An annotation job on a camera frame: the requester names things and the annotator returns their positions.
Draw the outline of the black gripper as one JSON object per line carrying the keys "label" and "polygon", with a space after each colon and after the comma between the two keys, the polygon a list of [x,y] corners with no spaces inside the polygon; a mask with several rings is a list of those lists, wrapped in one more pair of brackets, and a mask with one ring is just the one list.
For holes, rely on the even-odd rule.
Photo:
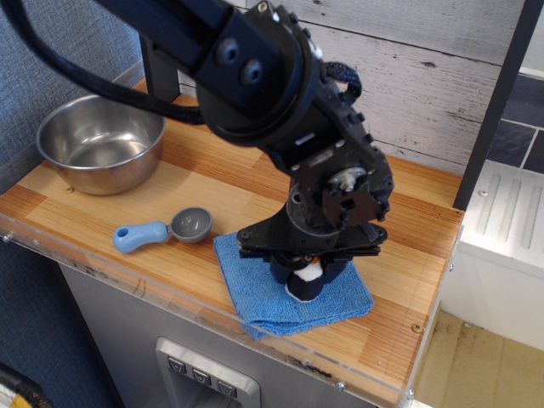
{"label": "black gripper", "polygon": [[323,285],[333,282],[346,268],[347,260],[375,256],[388,239],[387,231],[371,223],[361,200],[337,196],[328,219],[324,207],[311,195],[292,190],[283,208],[271,218],[241,229],[237,233],[243,258],[270,258],[270,273],[279,284],[286,284],[293,269],[284,264],[301,263],[320,257]]}

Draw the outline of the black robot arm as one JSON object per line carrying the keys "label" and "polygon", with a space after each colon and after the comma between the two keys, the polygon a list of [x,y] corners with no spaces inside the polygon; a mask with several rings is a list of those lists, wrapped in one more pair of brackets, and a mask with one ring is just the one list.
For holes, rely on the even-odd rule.
{"label": "black robot arm", "polygon": [[294,14],[267,1],[244,13],[223,1],[107,1],[105,8],[195,81],[216,135],[259,148],[291,178],[284,207],[239,232],[242,256],[267,258],[273,276],[290,283],[318,261],[328,283],[354,257],[378,253],[392,172],[354,109],[360,85],[339,89],[334,65]]}

